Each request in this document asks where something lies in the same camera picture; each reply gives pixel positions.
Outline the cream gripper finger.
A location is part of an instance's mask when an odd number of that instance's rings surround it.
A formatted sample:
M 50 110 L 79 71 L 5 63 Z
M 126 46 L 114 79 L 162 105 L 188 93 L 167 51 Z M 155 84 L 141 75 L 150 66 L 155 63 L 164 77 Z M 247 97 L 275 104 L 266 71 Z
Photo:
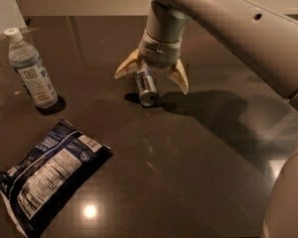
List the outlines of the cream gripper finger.
M 177 61 L 169 67 L 168 76 L 173 82 L 175 82 L 180 87 L 183 94 L 188 93 L 189 82 L 184 66 L 180 59 L 177 59 Z
M 141 65 L 141 56 L 138 49 L 133 51 L 129 57 L 117 68 L 115 78 L 120 78 L 126 74 L 133 73 L 139 69 Z

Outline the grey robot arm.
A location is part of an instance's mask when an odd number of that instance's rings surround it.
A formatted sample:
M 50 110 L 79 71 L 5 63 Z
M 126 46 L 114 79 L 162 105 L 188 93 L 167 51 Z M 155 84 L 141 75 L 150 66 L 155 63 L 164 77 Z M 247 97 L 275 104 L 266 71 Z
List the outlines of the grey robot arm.
M 298 21 L 249 0 L 152 0 L 139 46 L 115 76 L 133 73 L 147 63 L 166 68 L 170 79 L 187 93 L 180 52 L 191 19 L 298 111 Z M 260 238 L 298 238 L 298 147 L 274 184 Z

